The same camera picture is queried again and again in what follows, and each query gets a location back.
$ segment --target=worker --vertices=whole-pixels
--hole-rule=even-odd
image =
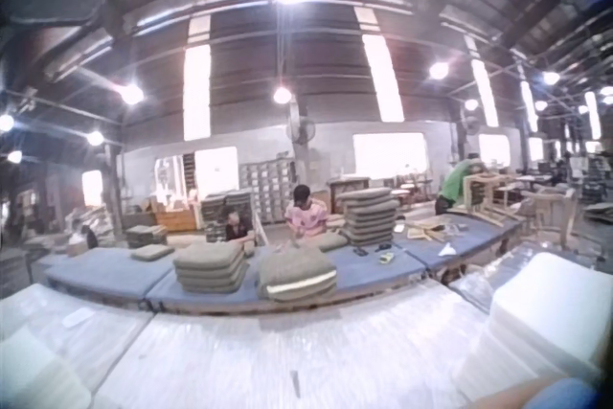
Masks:
[[[442,215],[464,198],[464,178],[486,171],[479,154],[471,153],[466,160],[458,163],[445,178],[443,188],[434,204],[436,215]]]
[[[314,237],[326,232],[328,207],[323,201],[310,196],[304,184],[294,189],[294,201],[285,211],[285,220],[296,239]]]
[[[236,208],[231,206],[226,207],[225,215],[226,241],[245,243],[256,239],[251,221],[246,217],[241,216]]]

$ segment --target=gray cushion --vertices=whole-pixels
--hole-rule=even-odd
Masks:
[[[309,239],[305,239],[301,245],[308,246],[311,248],[319,248],[322,252],[326,253],[333,249],[342,248],[343,246],[347,246],[349,242],[345,237],[339,234],[335,234],[333,232],[325,232],[324,234],[318,235],[316,237],[311,237]]]
[[[235,241],[198,243],[179,251],[173,263],[177,268],[209,270],[229,267],[242,257],[242,245]]]
[[[341,193],[337,196],[339,200],[368,200],[378,198],[380,196],[389,195],[392,189],[388,187],[378,187],[374,189],[364,189],[362,191],[353,191]]]
[[[248,263],[244,263],[242,267],[238,270],[234,281],[222,286],[211,286],[211,280],[179,280],[183,289],[190,292],[203,292],[203,293],[219,293],[225,294],[229,292],[236,292],[242,285],[242,282],[245,278],[245,273],[247,273],[247,268],[249,268]]]
[[[182,278],[199,278],[204,280],[219,280],[229,279],[240,268],[240,265],[244,263],[244,258],[236,258],[232,265],[224,268],[201,270],[195,268],[175,268],[177,277]]]
[[[343,206],[345,208],[355,208],[356,206],[359,207],[364,207],[364,206],[373,206],[373,205],[378,205],[380,203],[385,203],[386,201],[389,201],[390,196],[387,195],[383,195],[383,196],[378,196],[375,198],[366,198],[363,200],[346,200],[343,202]]]
[[[261,261],[260,286],[297,283],[335,270],[332,261],[318,248],[286,248]]]
[[[303,287],[300,289],[292,289],[288,291],[277,292],[274,294],[271,294],[266,290],[262,293],[262,297],[268,297],[277,302],[294,302],[307,299],[309,297],[321,297],[329,295],[334,292],[335,288],[336,276],[322,283],[314,284],[312,286]]]
[[[376,235],[382,232],[390,232],[394,230],[395,222],[383,222],[378,223],[376,225],[371,225],[368,227],[352,227],[351,225],[347,225],[345,228],[357,237]]]
[[[397,210],[400,206],[400,202],[394,199],[390,199],[384,203],[378,205],[364,206],[358,208],[352,208],[351,213],[357,216],[374,215],[378,213],[392,212]]]
[[[373,221],[380,222],[385,219],[396,219],[396,217],[397,217],[396,210],[386,211],[385,213],[374,213],[372,215],[355,215],[353,213],[347,213],[345,222],[347,223],[347,221],[349,220],[351,222],[360,222],[360,223],[373,222]]]
[[[174,248],[163,244],[148,244],[132,251],[132,259],[137,261],[157,261],[174,252]]]

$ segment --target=metal roof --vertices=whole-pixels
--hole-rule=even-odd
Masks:
[[[510,49],[526,56],[527,70],[533,66],[563,74],[558,88],[536,89],[558,105],[577,104],[586,88],[610,81],[610,0],[308,0],[296,6],[292,19],[292,39],[302,50],[296,54],[295,73],[304,91],[372,92],[367,63],[356,52],[359,28],[353,5],[376,10],[401,93],[426,99],[471,96],[474,86],[466,66],[459,66],[443,89],[424,83],[432,59],[469,60],[462,33],[479,39],[488,70],[496,73],[492,86],[503,110],[505,101],[517,104],[518,90],[510,91],[507,82],[516,74],[505,52]],[[212,105],[240,102],[245,94],[269,98],[268,81],[277,72],[275,9],[271,0],[106,0],[96,23],[70,34],[46,56],[45,77],[35,80],[37,95],[122,121],[125,108],[119,97],[84,79],[86,69],[116,82],[137,76],[156,103],[133,111],[131,123],[179,110],[187,22],[212,11]],[[329,47],[336,47],[332,56],[323,53]],[[316,80],[319,87],[313,85]],[[37,110],[33,116],[40,116]],[[60,123],[61,117],[53,121]],[[83,126],[99,122],[85,120]]]

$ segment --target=blue padded surface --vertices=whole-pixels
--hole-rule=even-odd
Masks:
[[[425,266],[406,254],[398,247],[376,253],[378,245],[365,246],[368,256],[360,258],[353,252],[352,246],[335,249],[328,252],[328,256],[336,265],[336,292],[351,291],[368,286],[376,286],[382,282],[394,280],[409,275],[425,273]],[[257,248],[256,255],[248,260],[249,269],[245,275],[242,286],[237,292],[231,294],[204,294],[186,292],[176,280],[172,270],[147,295],[147,299],[154,303],[173,303],[191,305],[249,305],[268,302],[258,298],[256,281],[260,261],[270,248]],[[395,258],[387,265],[378,262],[379,256],[393,252]]]
[[[512,219],[507,219],[504,227],[497,227],[483,220],[467,216],[447,214],[445,217],[451,219],[454,224],[468,226],[468,229],[463,231],[461,235],[449,240],[451,246],[457,252],[456,256],[439,256],[446,243],[425,239],[407,239],[405,233],[395,234],[394,244],[424,263],[429,269],[436,270],[453,261],[474,256],[507,237],[521,226],[521,222]]]
[[[95,248],[45,271],[51,281],[87,292],[141,301],[172,268],[169,257],[135,261],[129,249]]]

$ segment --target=plastic sheet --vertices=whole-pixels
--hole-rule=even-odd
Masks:
[[[451,370],[485,320],[431,280],[292,314],[160,314],[97,399],[130,409],[457,408],[465,400]]]
[[[70,364],[85,387],[95,391],[151,317],[33,284],[0,301],[0,334],[4,340],[26,327]]]

